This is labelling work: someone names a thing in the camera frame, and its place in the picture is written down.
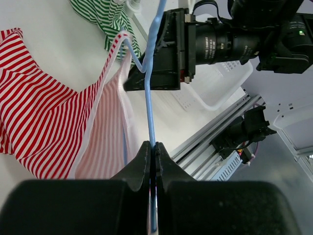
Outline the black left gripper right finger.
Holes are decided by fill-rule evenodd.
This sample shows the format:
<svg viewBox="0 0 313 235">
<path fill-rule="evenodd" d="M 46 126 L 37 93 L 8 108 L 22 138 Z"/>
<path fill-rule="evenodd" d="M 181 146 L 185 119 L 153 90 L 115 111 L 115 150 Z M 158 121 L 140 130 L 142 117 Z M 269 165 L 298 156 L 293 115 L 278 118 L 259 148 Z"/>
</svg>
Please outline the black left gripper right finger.
<svg viewBox="0 0 313 235">
<path fill-rule="evenodd" d="M 313 184 L 281 141 L 261 144 L 230 180 L 195 181 L 158 144 L 161 235 L 310 235 Z"/>
</svg>

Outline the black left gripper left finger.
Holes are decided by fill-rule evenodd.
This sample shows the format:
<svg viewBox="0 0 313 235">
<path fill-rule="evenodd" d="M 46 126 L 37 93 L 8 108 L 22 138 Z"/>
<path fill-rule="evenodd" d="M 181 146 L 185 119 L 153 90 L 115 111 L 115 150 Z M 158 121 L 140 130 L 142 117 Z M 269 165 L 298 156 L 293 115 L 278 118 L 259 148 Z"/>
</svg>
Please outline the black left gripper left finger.
<svg viewBox="0 0 313 235">
<path fill-rule="evenodd" d="M 3 235 L 146 235 L 151 146 L 107 180 L 26 180 L 0 212 Z"/>
</svg>

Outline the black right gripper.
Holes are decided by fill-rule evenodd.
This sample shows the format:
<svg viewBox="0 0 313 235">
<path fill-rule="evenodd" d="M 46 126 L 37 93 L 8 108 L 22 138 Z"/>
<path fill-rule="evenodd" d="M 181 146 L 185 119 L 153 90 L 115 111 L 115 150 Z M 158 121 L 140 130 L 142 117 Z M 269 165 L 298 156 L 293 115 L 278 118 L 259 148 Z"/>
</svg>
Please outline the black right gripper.
<svg viewBox="0 0 313 235">
<path fill-rule="evenodd" d="M 157 34 L 151 90 L 178 90 L 180 82 L 190 83 L 195 66 L 239 61 L 241 65 L 259 54 L 259 35 L 208 18 L 205 22 L 187 14 L 187 8 L 165 11 Z M 176 51 L 185 51 L 185 25 L 187 29 L 186 62 L 189 71 L 180 73 Z M 123 87 L 126 91 L 144 90 L 145 74 L 133 67 Z"/>
</svg>

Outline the blue wire hanger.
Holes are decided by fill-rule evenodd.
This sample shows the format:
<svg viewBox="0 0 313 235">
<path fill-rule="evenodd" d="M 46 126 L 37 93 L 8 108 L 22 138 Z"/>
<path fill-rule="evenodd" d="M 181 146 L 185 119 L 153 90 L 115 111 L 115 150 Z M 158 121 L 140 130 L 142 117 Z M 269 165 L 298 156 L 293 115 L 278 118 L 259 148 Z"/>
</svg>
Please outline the blue wire hanger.
<svg viewBox="0 0 313 235">
<path fill-rule="evenodd" d="M 155 137 L 155 127 L 153 118 L 153 107 L 152 107 L 152 97 L 150 80 L 153 70 L 153 56 L 157 41 L 157 34 L 159 31 L 160 23 L 163 17 L 164 8 L 166 5 L 165 0 L 161 0 L 158 5 L 156 16 L 151 23 L 148 34 L 147 47 L 145 51 L 145 57 L 143 63 L 135 57 L 134 62 L 138 70 L 145 74 L 144 79 L 144 89 L 145 89 L 145 101 L 147 110 L 147 121 L 149 130 L 149 139 L 151 145 L 151 165 L 150 165 L 150 222 L 151 222 L 151 233 L 157 231 L 157 205 L 156 205 L 156 137 Z"/>
</svg>

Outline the red striped tank top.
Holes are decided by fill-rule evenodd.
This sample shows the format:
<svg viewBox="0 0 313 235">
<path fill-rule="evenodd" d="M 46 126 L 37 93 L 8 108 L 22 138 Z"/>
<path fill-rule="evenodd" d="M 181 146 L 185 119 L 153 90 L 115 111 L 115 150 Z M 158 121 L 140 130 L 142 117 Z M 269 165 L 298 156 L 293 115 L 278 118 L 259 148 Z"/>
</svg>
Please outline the red striped tank top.
<svg viewBox="0 0 313 235">
<path fill-rule="evenodd" d="M 139 150 L 135 116 L 123 88 L 132 56 L 109 72 L 127 31 L 113 40 L 96 83 L 80 92 L 45 73 L 19 28 L 0 33 L 0 151 L 39 179 L 106 179 Z"/>
</svg>

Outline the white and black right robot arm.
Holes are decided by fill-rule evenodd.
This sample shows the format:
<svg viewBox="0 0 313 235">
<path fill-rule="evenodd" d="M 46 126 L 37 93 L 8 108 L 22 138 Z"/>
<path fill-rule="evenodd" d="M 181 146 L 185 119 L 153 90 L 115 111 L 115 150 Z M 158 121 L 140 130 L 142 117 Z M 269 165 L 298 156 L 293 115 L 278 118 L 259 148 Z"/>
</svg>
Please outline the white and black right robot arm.
<svg viewBox="0 0 313 235">
<path fill-rule="evenodd" d="M 299 0 L 230 0 L 230 19 L 196 20 L 193 9 L 165 11 L 153 50 L 152 90 L 195 83 L 196 67 L 258 58 L 258 71 L 302 74 L 313 63 L 313 16 Z"/>
</svg>

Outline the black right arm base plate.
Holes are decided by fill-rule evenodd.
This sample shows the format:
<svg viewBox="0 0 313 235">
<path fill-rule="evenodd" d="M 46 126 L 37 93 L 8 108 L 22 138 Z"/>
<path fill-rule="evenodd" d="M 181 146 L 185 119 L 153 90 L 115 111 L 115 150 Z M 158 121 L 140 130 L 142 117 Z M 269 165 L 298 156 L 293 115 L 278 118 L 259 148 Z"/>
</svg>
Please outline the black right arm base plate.
<svg viewBox="0 0 313 235">
<path fill-rule="evenodd" d="M 216 150 L 223 160 L 228 158 L 234 151 L 252 143 L 251 138 L 241 128 L 227 127 L 218 136 L 216 136 L 211 145 Z"/>
</svg>

